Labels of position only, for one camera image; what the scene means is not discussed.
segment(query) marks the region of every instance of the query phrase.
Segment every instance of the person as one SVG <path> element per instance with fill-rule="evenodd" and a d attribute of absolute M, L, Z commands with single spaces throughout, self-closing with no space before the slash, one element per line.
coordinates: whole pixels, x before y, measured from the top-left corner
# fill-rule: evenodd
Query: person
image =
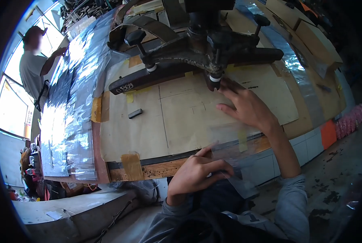
<path fill-rule="evenodd" d="M 19 75 L 23 88 L 34 99 L 34 106 L 40 112 L 43 110 L 49 90 L 49 84 L 45 82 L 43 76 L 50 71 L 56 57 L 62 56 L 67 50 L 66 47 L 59 48 L 49 58 L 38 56 L 41 52 L 42 37 L 47 30 L 48 28 L 42 30 L 38 26 L 28 29 L 22 38 L 24 53 L 19 62 Z"/>
<path fill-rule="evenodd" d="M 305 177 L 277 118 L 237 82 L 223 78 L 218 92 L 235 109 L 226 104 L 217 104 L 217 109 L 259 129 L 274 151 L 282 184 L 274 222 L 248 209 L 247 200 L 223 180 L 234 175 L 233 167 L 223 159 L 211 159 L 208 146 L 190 156 L 171 179 L 162 213 L 154 217 L 140 243 L 309 242 Z"/>

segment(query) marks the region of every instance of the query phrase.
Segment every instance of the concrete floor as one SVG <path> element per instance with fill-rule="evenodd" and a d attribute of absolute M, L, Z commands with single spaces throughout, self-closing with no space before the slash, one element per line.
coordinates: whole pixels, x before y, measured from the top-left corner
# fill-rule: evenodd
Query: concrete floor
<path fill-rule="evenodd" d="M 341 210 L 338 207 L 348 208 L 341 202 L 346 191 L 362 180 L 362 125 L 358 131 L 338 140 L 301 169 L 306 176 L 310 242 L 321 242 L 332 234 L 332 229 L 328 227 L 332 216 L 335 221 L 344 220 L 339 219 Z M 249 203 L 250 206 L 255 205 L 252 210 L 273 221 L 280 188 L 274 180 L 261 186 L 259 196 Z"/>
<path fill-rule="evenodd" d="M 310 242 L 324 242 L 331 234 L 330 219 L 344 221 L 338 208 L 351 212 L 345 206 L 345 192 L 362 178 L 362 125 L 360 129 L 334 143 L 319 156 L 302 167 L 306 176 Z M 259 195 L 249 202 L 252 210 L 274 220 L 275 205 L 280 191 L 279 183 L 272 181 L 259 188 Z M 161 207 L 151 207 L 133 212 L 115 225 L 102 242 L 138 242 Z"/>

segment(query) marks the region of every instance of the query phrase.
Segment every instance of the white t-shirt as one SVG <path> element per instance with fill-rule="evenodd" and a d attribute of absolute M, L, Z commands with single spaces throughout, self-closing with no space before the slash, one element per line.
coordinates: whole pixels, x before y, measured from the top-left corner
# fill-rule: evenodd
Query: white t-shirt
<path fill-rule="evenodd" d="M 43 75 L 40 74 L 46 60 L 46 57 L 36 56 L 30 51 L 25 51 L 19 62 L 19 74 L 21 76 L 23 88 L 35 101 L 38 100 L 38 96 L 43 88 Z"/>

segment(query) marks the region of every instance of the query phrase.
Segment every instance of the pink flowers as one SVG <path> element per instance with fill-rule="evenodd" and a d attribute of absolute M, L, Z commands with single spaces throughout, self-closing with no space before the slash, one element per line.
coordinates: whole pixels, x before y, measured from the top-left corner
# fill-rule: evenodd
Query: pink flowers
<path fill-rule="evenodd" d="M 336 122 L 337 139 L 342 139 L 354 132 L 361 122 L 362 104 L 359 104 Z"/>

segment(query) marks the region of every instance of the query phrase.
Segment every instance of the box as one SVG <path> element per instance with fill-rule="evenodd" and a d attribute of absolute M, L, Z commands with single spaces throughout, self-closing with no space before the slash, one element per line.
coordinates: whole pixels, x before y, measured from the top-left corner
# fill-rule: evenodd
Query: box
<path fill-rule="evenodd" d="M 261 3 L 256 1 L 257 6 L 259 7 Z M 300 10 L 297 8 L 291 9 L 287 7 L 285 1 L 282 0 L 267 0 L 266 8 L 273 12 L 275 15 L 280 17 L 292 30 L 296 30 L 301 20 L 310 23 L 315 26 L 315 24 Z"/>
<path fill-rule="evenodd" d="M 335 71 L 342 65 L 343 61 L 335 47 L 319 28 L 301 21 L 295 33 L 309 51 L 326 64 L 327 72 Z"/>
<path fill-rule="evenodd" d="M 84 191 L 83 184 L 73 183 L 73 182 L 60 182 L 61 186 L 67 192 L 67 197 L 74 197 L 81 195 Z"/>

